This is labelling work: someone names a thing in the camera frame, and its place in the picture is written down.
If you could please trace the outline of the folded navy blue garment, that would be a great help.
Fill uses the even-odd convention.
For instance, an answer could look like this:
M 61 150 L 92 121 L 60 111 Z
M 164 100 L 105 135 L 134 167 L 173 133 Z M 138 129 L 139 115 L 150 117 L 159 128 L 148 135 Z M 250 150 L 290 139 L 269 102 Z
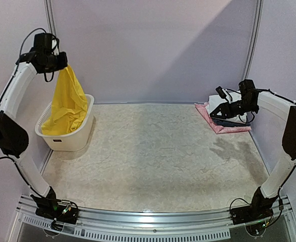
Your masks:
M 221 119 L 212 119 L 212 121 L 218 125 L 218 126 L 223 126 L 223 127 L 249 127 L 250 124 L 245 124 L 245 123 L 235 123 L 235 122 L 230 122 L 227 120 L 221 120 Z

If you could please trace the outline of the right aluminium frame post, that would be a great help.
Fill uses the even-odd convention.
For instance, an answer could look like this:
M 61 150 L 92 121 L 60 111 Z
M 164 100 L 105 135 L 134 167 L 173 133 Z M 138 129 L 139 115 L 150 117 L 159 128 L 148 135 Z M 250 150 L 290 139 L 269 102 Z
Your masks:
M 242 81 L 244 79 L 248 78 L 248 75 L 249 75 L 249 72 L 251 69 L 252 60 L 253 60 L 255 49 L 256 49 L 257 38 L 258 38 L 258 34 L 259 34 L 262 9 L 263 9 L 263 0 L 257 0 L 255 12 L 254 12 L 254 19 L 253 19 L 253 23 L 252 23 L 249 47 L 248 47 L 248 52 L 247 52 L 247 58 L 246 58 L 246 62 L 245 62 L 242 77 L 241 77 Z

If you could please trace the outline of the front aluminium rail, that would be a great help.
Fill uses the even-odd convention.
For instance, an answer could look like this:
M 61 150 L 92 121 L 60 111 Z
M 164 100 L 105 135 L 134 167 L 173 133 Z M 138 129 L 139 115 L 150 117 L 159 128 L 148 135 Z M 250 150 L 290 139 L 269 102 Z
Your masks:
M 51 229 L 27 196 L 18 202 L 10 241 L 296 241 L 296 221 L 287 197 L 284 209 L 247 224 L 234 224 L 227 208 L 197 212 L 117 212 L 80 207 L 75 224 Z

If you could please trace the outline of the white plastic laundry basket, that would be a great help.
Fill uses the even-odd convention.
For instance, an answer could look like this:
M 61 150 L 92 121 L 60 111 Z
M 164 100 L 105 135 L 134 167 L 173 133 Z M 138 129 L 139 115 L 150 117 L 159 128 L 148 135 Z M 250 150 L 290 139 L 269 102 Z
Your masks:
M 90 139 L 90 133 L 95 123 L 94 118 L 94 97 L 90 94 L 85 95 L 87 98 L 87 112 L 77 129 L 67 130 L 63 126 L 63 131 L 55 132 L 53 135 L 45 134 L 42 125 L 50 118 L 51 102 L 47 105 L 39 120 L 37 121 L 34 131 L 41 137 L 49 148 L 53 151 L 79 151 L 83 149 Z

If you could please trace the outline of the aluminium frame post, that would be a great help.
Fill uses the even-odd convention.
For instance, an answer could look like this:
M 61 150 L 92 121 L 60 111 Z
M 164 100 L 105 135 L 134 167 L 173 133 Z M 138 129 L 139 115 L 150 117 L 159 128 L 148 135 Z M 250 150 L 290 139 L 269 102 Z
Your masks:
M 248 47 L 248 52 L 247 52 L 247 58 L 246 58 L 246 62 L 245 62 L 242 77 L 241 77 L 242 81 L 244 79 L 248 78 L 248 75 L 249 75 L 249 72 L 251 69 L 252 60 L 253 60 L 255 49 L 256 49 L 257 38 L 258 38 L 258 34 L 259 34 L 262 9 L 263 9 L 263 0 L 257 0 L 255 12 L 254 12 L 254 19 L 253 19 L 253 23 L 252 23 L 249 47 Z
M 56 25 L 53 14 L 52 1 L 44 1 L 45 14 L 48 30 L 44 37 L 45 71 L 44 81 L 50 83 L 54 78 L 54 73 L 63 70 L 68 65 L 67 54 L 60 51 L 60 40 L 57 37 Z

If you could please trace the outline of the left aluminium frame post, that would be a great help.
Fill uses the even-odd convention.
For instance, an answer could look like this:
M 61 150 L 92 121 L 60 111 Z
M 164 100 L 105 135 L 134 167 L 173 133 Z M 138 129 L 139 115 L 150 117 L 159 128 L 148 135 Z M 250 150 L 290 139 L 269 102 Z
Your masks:
M 57 37 L 56 25 L 53 14 L 52 1 L 44 1 L 45 14 L 48 30 L 44 37 L 45 71 L 44 81 L 50 83 L 54 78 L 54 73 L 63 70 L 68 65 L 67 54 L 60 51 L 60 40 Z

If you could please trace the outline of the yellow garment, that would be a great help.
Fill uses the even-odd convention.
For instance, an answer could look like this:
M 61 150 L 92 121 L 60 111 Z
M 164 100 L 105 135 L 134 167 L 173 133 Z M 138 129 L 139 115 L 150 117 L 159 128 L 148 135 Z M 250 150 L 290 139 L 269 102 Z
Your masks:
M 50 118 L 42 125 L 45 134 L 77 129 L 87 112 L 87 98 L 71 66 L 59 71 L 51 102 Z

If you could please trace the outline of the white t-shirt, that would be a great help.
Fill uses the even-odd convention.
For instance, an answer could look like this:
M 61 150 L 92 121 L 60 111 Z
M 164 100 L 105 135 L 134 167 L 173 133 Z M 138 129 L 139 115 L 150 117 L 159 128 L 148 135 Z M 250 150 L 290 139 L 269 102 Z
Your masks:
M 246 124 L 248 115 L 241 111 L 241 97 L 239 93 L 235 92 L 228 92 L 224 98 L 220 97 L 220 95 L 211 95 L 206 110 L 212 119 Z

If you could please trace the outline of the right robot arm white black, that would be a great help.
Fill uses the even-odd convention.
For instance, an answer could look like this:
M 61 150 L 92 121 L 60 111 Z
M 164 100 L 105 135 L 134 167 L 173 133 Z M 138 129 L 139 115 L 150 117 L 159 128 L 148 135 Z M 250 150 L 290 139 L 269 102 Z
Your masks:
M 223 102 L 211 111 L 211 118 L 226 120 L 246 113 L 256 115 L 260 109 L 264 109 L 284 121 L 281 148 L 285 157 L 277 161 L 267 180 L 256 189 L 251 203 L 231 211 L 235 218 L 245 219 L 249 216 L 250 219 L 257 220 L 271 210 L 282 187 L 296 168 L 296 101 L 270 89 L 256 88 L 250 79 L 239 83 L 237 100 L 233 100 L 231 94 L 220 86 L 215 90 Z

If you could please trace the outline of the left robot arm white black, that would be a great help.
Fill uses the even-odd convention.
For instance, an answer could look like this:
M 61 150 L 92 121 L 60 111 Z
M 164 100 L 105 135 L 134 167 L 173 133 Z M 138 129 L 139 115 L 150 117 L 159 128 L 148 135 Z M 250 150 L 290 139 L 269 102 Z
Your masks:
M 61 207 L 53 188 L 42 178 L 34 161 L 27 156 L 29 136 L 16 122 L 22 98 L 31 81 L 38 74 L 54 74 L 67 67 L 67 54 L 59 51 L 59 39 L 38 28 L 33 46 L 27 53 L 19 53 L 14 71 L 0 96 L 0 149 L 2 159 L 9 159 L 25 184 L 33 192 L 37 207 L 51 219 L 61 215 Z

